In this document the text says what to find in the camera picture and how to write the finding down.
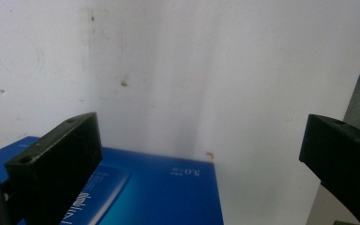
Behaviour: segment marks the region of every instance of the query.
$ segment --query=blue box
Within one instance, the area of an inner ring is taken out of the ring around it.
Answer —
[[[4,163],[38,138],[0,149]],[[103,148],[103,160],[62,224],[222,225],[213,163]]]

